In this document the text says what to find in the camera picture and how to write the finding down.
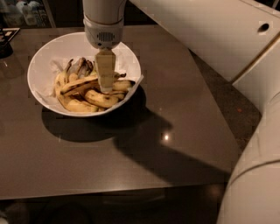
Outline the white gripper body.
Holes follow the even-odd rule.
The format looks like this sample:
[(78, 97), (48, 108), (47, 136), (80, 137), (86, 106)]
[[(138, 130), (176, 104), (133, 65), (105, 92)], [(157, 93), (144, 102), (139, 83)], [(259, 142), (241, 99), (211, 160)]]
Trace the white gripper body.
[(122, 20), (114, 24), (101, 24), (84, 17), (83, 23), (87, 40), (96, 49), (112, 49), (122, 41)]

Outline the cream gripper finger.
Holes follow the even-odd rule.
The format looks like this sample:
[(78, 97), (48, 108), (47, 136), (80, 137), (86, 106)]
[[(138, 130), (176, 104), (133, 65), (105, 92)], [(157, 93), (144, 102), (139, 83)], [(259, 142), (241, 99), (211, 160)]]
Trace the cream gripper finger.
[(109, 49), (103, 49), (94, 56), (94, 62), (100, 89), (108, 93), (113, 88), (116, 55)]

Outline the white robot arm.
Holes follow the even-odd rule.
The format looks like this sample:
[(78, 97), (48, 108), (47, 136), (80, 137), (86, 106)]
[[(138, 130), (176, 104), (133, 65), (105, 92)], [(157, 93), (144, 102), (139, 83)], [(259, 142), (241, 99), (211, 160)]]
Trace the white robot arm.
[(119, 32), (131, 1), (245, 96), (262, 118), (237, 162), (217, 224), (280, 224), (280, 17), (256, 0), (82, 0), (89, 42)]

